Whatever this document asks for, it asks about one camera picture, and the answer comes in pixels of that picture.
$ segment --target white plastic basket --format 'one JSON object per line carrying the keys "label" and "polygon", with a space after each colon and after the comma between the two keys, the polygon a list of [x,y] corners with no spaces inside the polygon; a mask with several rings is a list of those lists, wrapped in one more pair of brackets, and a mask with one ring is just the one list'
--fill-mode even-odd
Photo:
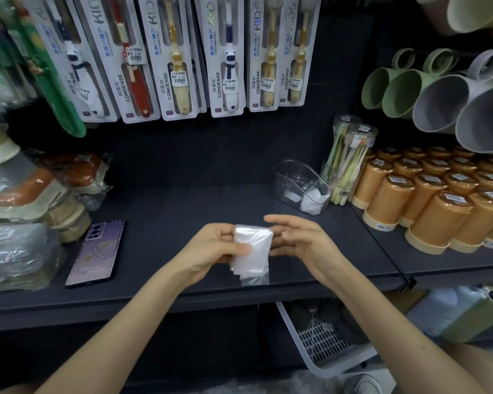
{"label": "white plastic basket", "polygon": [[314,313],[307,330],[298,332],[283,304],[277,302],[276,305],[307,368],[317,377],[329,379],[338,376],[377,354],[370,343],[349,344],[335,332],[324,330],[322,321],[316,319]]}

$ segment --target smartphone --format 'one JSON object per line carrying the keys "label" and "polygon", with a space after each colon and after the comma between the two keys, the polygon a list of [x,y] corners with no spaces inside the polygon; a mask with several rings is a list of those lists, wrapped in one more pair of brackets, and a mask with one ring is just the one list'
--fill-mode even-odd
{"label": "smartphone", "polygon": [[111,278],[125,220],[93,223],[66,280],[67,287],[88,285]]}

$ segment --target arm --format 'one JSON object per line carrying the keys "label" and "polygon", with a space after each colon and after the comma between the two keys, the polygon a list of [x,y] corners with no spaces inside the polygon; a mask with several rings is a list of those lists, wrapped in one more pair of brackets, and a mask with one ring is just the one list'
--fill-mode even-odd
{"label": "arm", "polygon": [[111,394],[122,390],[175,298],[201,280],[215,262],[247,254],[250,246],[233,242],[234,226],[209,224],[164,265],[135,297],[36,392]]}
{"label": "arm", "polygon": [[301,258],[347,306],[405,394],[486,394],[477,381],[419,331],[339,251],[319,225],[268,215],[272,256]]}

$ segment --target toothbrush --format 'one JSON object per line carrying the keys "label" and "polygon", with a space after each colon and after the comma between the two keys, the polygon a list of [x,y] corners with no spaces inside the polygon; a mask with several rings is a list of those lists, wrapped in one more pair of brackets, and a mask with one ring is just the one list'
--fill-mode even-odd
{"label": "toothbrush", "polygon": [[80,98],[88,105],[88,108],[92,114],[97,118],[102,118],[104,117],[104,107],[102,106],[102,101],[100,100],[97,86],[86,68],[86,64],[82,59],[80,50],[73,43],[66,24],[64,23],[57,5],[55,4],[55,0],[46,0],[46,3],[51,15],[53,15],[55,26],[62,41],[64,42],[64,46],[66,47],[66,55],[69,63],[72,65],[75,75],[77,76],[78,94]]}
{"label": "toothbrush", "polygon": [[305,77],[305,45],[307,42],[307,27],[309,26],[309,15],[316,7],[316,0],[301,0],[299,11],[303,14],[301,25],[300,45],[297,49],[296,64],[289,82],[290,101],[296,103],[301,98],[301,88]]}
{"label": "toothbrush", "polygon": [[177,32],[176,23],[173,18],[173,3],[177,0],[164,0],[166,5],[166,16],[168,18],[168,29],[170,31],[170,41],[172,45],[172,89],[173,95],[177,101],[177,107],[179,113],[187,115],[190,113],[190,88],[188,87],[188,77],[184,71],[184,64],[182,60],[181,51],[179,50],[179,44],[177,44]]}
{"label": "toothbrush", "polygon": [[262,78],[269,79],[267,84],[270,90],[263,90],[263,105],[270,108],[274,105],[274,94],[276,90],[276,19],[277,13],[283,6],[283,0],[266,0],[266,5],[270,10],[270,31],[269,31],[269,49],[266,51],[265,68]]}
{"label": "toothbrush", "polygon": [[232,26],[232,3],[234,0],[224,0],[225,19],[226,19],[226,41],[224,47],[225,68],[226,72],[223,79],[223,94],[228,111],[237,110],[237,71],[236,71],[236,50],[233,45],[233,26]]}
{"label": "toothbrush", "polygon": [[126,32],[126,26],[124,24],[124,19],[122,17],[122,11],[119,6],[119,0],[108,0],[113,12],[113,19],[117,26],[117,31],[119,32],[120,41],[122,42],[122,47],[124,51],[122,55],[125,60],[125,67],[128,69],[130,75],[130,92],[135,100],[135,104],[139,110],[142,117],[150,117],[150,96],[148,94],[148,87],[146,87],[146,82],[144,76],[137,65],[130,65],[128,63],[128,55],[126,54],[126,47],[130,46],[130,39],[128,33]]}

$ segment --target shelf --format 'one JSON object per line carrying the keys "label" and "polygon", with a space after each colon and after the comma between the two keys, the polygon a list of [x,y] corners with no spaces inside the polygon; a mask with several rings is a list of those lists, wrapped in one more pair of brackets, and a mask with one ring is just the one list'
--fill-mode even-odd
{"label": "shelf", "polygon": [[[230,185],[111,191],[94,222],[124,218],[127,225],[112,280],[67,289],[64,282],[79,251],[69,257],[48,288],[0,293],[0,330],[106,320],[131,299],[161,266],[210,222],[266,225],[263,215],[295,214],[318,222],[343,254],[380,289],[401,286],[399,273],[349,207],[328,207],[307,216],[275,200],[270,185]],[[227,265],[179,296],[173,312],[321,297],[330,291],[297,258],[270,259],[269,286],[244,287]]]}
{"label": "shelf", "polygon": [[421,284],[418,287],[493,282],[493,250],[481,247],[465,254],[447,249],[436,256],[426,254],[408,244],[404,227],[397,226],[391,232],[377,231],[363,222],[363,210],[353,205],[351,209],[398,269]]}

